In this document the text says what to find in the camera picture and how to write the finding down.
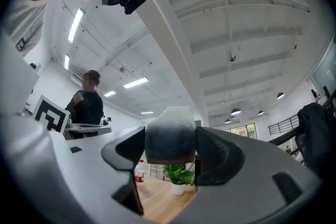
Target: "gray foam pad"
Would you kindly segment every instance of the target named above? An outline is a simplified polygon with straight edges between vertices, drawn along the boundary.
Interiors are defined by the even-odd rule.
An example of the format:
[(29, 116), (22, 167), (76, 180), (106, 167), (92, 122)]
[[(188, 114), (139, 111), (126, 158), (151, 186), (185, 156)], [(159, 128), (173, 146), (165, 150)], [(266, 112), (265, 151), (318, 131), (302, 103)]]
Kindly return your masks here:
[(194, 162), (195, 129), (195, 121), (189, 107), (168, 107), (146, 128), (147, 162), (167, 165)]

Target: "white pot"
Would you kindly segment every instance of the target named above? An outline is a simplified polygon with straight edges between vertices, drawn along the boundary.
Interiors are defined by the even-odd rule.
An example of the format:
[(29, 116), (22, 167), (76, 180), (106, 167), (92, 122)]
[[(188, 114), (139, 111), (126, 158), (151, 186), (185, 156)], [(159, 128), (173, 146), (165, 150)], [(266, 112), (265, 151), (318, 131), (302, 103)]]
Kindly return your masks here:
[(173, 194), (182, 195), (184, 193), (185, 186), (186, 185), (175, 185), (172, 183)]

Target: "wooden table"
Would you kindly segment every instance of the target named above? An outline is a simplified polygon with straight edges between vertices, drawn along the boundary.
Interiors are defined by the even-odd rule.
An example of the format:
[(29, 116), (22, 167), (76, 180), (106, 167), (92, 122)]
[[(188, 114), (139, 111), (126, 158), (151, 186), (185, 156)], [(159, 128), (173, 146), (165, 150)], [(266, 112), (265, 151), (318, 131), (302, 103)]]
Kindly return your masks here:
[(196, 193), (196, 187), (186, 186), (184, 194), (174, 195), (170, 182), (150, 176), (145, 177), (143, 183), (138, 186), (143, 217), (156, 223), (169, 223)]

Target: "green plant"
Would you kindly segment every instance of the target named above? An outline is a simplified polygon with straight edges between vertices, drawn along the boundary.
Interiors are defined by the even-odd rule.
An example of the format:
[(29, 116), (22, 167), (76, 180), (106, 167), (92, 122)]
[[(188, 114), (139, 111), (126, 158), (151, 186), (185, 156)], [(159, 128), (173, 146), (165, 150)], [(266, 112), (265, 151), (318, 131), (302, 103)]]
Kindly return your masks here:
[(194, 172), (184, 170), (183, 165), (167, 165), (164, 167), (166, 176), (175, 185), (191, 185)]

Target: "white ceiling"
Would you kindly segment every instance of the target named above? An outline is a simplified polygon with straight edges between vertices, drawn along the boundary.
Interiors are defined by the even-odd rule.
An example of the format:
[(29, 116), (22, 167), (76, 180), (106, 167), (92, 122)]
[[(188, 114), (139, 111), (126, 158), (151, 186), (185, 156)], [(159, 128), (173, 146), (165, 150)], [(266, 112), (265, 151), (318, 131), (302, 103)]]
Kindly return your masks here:
[[(212, 127), (222, 124), (218, 118), (224, 123), (233, 108), (250, 113), (244, 121), (257, 117), (259, 110), (270, 111), (278, 92), (288, 95), (311, 75), (333, 32), (325, 0), (168, 1), (190, 41), (193, 72), (200, 78)], [(67, 37), (78, 8), (85, 15), (71, 44)], [(68, 54), (76, 73), (98, 70), (101, 90), (117, 92), (108, 99), (114, 105), (137, 115), (154, 111), (151, 116), (168, 105), (189, 105), (197, 114), (173, 63), (137, 13), (59, 0), (55, 33), (55, 57), (63, 61)], [(234, 62), (230, 54), (236, 55)], [(121, 73), (120, 67), (127, 71)], [(150, 82), (122, 87), (143, 76)]]

